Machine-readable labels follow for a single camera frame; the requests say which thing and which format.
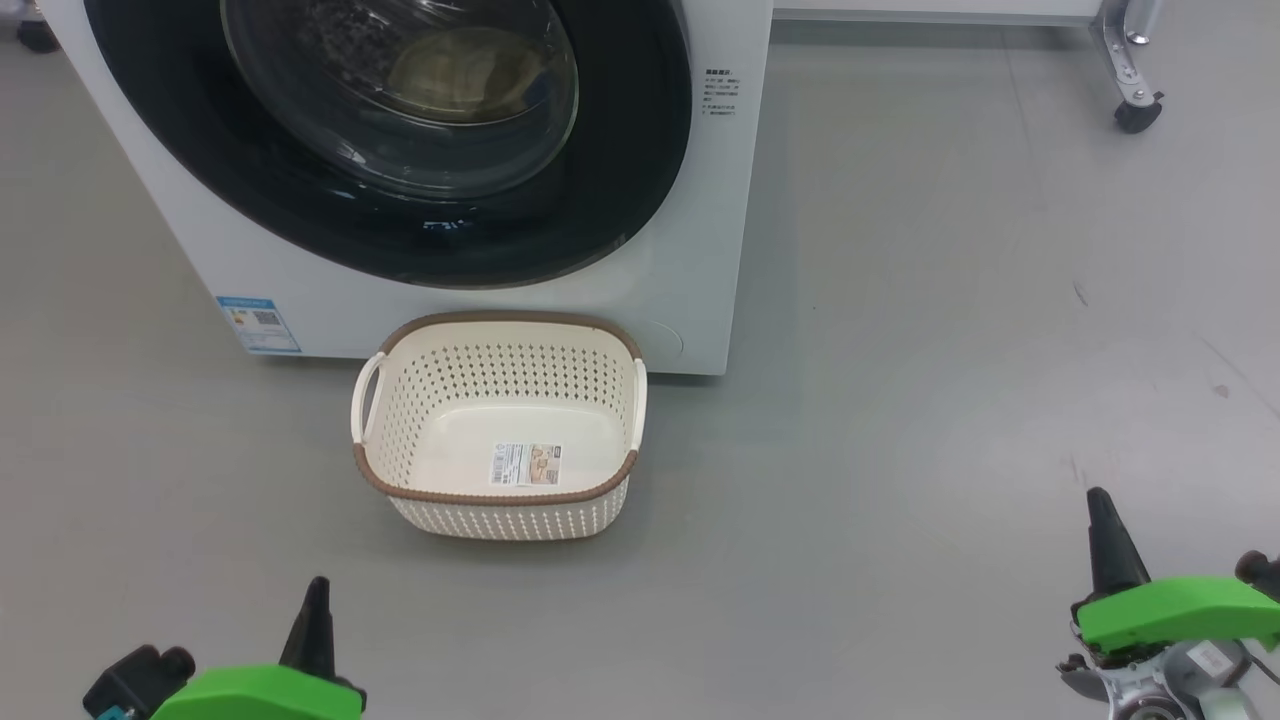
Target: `gray floor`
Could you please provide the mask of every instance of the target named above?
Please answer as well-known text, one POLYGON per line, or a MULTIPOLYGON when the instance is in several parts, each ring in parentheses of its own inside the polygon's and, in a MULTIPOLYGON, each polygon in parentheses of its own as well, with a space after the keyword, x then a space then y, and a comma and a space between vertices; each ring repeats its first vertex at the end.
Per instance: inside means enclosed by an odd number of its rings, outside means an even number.
POLYGON ((324 573, 370 719, 1101 719, 1053 671, 1087 484, 1157 575, 1280 550, 1277 26, 1170 3, 1138 137, 1079 31, 778 27, 730 375, 653 389, 607 534, 524 547, 366 487, 356 366, 241 354, 0 44, 0 715, 143 642, 271 661, 324 573))

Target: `metal bracket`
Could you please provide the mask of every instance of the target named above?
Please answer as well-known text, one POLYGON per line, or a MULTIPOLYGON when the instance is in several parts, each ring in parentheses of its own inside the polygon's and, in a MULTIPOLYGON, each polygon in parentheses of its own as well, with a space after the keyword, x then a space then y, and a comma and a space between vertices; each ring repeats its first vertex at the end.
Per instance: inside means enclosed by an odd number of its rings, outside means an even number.
POLYGON ((1157 99, 1146 78, 1138 72, 1138 65, 1129 53, 1129 40, 1124 31, 1129 4, 1130 0, 1102 0, 1102 8, 1098 10, 1098 17, 1093 20, 1091 29, 1101 45, 1102 53, 1107 56, 1116 87, 1119 87, 1124 101, 1134 108, 1147 108, 1157 99))

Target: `laundry basket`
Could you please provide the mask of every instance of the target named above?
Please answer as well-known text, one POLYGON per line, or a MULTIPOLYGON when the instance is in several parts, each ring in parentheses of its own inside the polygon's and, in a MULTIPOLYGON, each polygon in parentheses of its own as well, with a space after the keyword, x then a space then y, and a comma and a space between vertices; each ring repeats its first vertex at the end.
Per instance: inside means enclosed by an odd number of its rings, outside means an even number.
POLYGON ((609 323, 429 315, 360 372, 351 439, 365 478, 429 533, 581 538, 622 510, 646 395, 640 350, 609 323))

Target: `front-load washing machine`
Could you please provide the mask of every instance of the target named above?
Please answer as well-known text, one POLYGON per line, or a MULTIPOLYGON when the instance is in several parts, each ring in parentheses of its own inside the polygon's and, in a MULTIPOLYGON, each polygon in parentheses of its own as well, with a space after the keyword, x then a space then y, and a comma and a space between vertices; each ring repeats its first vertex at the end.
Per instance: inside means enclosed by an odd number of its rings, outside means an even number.
POLYGON ((41 8, 248 351, 530 309, 724 372, 772 0, 41 8))

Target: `caster wheel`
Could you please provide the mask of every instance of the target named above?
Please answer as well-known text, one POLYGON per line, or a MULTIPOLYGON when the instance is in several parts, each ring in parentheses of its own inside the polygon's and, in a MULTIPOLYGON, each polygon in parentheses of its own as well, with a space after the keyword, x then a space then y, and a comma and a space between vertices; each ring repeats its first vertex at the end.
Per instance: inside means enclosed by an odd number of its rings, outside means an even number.
POLYGON ((1137 105, 1130 105, 1128 102, 1121 102, 1116 108, 1116 123, 1120 129, 1129 135, 1138 135, 1139 132, 1151 127, 1151 123, 1156 122, 1160 117, 1161 110, 1165 108, 1160 104, 1160 97, 1146 108, 1138 108, 1137 105))
POLYGON ((49 29, 49 23, 24 22, 18 26, 18 42, 27 46, 32 53, 54 53, 61 45, 54 37, 54 31, 49 29))

